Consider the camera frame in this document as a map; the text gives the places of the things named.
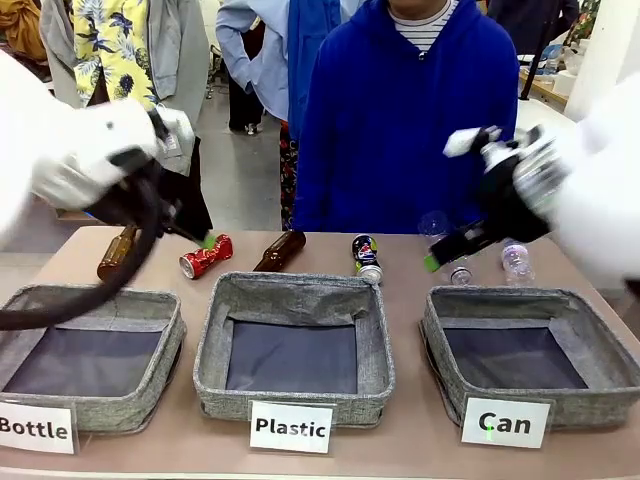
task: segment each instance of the brown glass bottle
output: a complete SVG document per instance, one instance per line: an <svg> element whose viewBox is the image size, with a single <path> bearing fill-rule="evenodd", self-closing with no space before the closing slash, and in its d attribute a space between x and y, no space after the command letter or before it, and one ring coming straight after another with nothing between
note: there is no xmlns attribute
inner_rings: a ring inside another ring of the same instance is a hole
<svg viewBox="0 0 640 480"><path fill-rule="evenodd" d="M127 256L136 236L136 227L126 227L120 235L111 240L109 248L98 265L98 277L103 282L116 270Z"/></svg>
<svg viewBox="0 0 640 480"><path fill-rule="evenodd" d="M300 253L305 243L307 243L307 237L302 232L288 231L283 233L273 245L264 251L262 260L253 271L279 272L293 257Z"/></svg>

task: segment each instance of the light blue shirt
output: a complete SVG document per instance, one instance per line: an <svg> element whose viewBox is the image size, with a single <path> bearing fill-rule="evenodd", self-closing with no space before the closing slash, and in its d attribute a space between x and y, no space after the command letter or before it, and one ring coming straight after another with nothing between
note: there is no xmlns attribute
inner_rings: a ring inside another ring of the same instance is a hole
<svg viewBox="0 0 640 480"><path fill-rule="evenodd" d="M364 2L340 0L342 21L351 18ZM250 60L241 34L257 17L265 23L264 41L258 56ZM285 121L289 112L288 21L288 0L225 0L216 22L216 35L231 77L246 92L255 91L264 108Z"/></svg>

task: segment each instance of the table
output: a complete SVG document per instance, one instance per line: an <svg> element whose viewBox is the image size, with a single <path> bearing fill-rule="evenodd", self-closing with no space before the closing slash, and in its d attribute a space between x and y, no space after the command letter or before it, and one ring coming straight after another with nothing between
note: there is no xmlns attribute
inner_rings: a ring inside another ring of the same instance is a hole
<svg viewBox="0 0 640 480"><path fill-rule="evenodd" d="M38 283L96 282L96 266L121 228L80 229L37 275ZM328 456L251 451L249 425L203 418L192 384L192 369L209 295L223 272L250 270L278 232L229 232L235 255L197 281L186 279L178 257L195 245L163 238L135 279L135 287L176 292L188 324L183 356L173 383L144 432L122 437L91 437L77 456L0 450L0 465L21 469L144 473L172 472L314 476L435 478L611 478L640 473L640 405L629 422L615 430L558 432L539 451L462 445L460 431L447 418L418 331L425 297L441 278L422 267L422 242L415 236L376 235L385 271L385 309L395 358L397 387L382 422L372 430L339 429ZM353 274L352 235L310 234L290 272ZM499 285L504 273L498 246L471 259L479 284ZM640 344L587 280L547 239L530 247L536 281L542 287L570 288L589 299L627 345Z"/></svg>
<svg viewBox="0 0 640 480"><path fill-rule="evenodd" d="M540 100L535 98L518 100L516 138L538 125L543 125L545 132L560 138L563 135L571 135L576 124L573 120L565 117L562 113Z"/></svg>
<svg viewBox="0 0 640 480"><path fill-rule="evenodd" d="M520 70L520 81L522 82L522 85L525 84L528 76L529 76L529 72ZM548 98L549 100L558 102L563 109L564 107L567 106L567 103L569 102L569 97L565 95L560 95L559 93L555 93L553 91L553 83L544 83L544 82L541 82L540 80L534 80L533 84L531 85L531 90L536 93L539 93L540 95Z"/></svg>

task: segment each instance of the storage basket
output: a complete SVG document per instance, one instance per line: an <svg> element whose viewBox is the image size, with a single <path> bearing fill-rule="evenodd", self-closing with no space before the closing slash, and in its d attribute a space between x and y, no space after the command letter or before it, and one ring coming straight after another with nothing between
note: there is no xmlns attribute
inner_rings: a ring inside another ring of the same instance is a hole
<svg viewBox="0 0 640 480"><path fill-rule="evenodd" d="M572 292L436 287L421 329L456 423L466 396L555 401L552 428L620 425L640 398L637 361Z"/></svg>
<svg viewBox="0 0 640 480"><path fill-rule="evenodd" d="M86 288L29 286L4 308L60 303ZM0 401L74 405L81 432L139 431L171 378L185 333L175 295L136 290L55 327L0 332Z"/></svg>
<svg viewBox="0 0 640 480"><path fill-rule="evenodd" d="M323 404L372 427L395 384L380 289L356 277L227 273L213 290L193 380L203 412L251 419L252 401Z"/></svg>

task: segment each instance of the red can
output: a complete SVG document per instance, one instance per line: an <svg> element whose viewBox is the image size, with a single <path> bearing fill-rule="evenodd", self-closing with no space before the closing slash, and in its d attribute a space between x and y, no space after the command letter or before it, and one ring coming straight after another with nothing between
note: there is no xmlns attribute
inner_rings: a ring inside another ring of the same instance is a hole
<svg viewBox="0 0 640 480"><path fill-rule="evenodd" d="M233 246L231 245L231 239L223 233L216 237L213 248L201 248L180 257L180 268L187 278L195 280L200 278L214 263L220 260L227 260L232 256Z"/></svg>

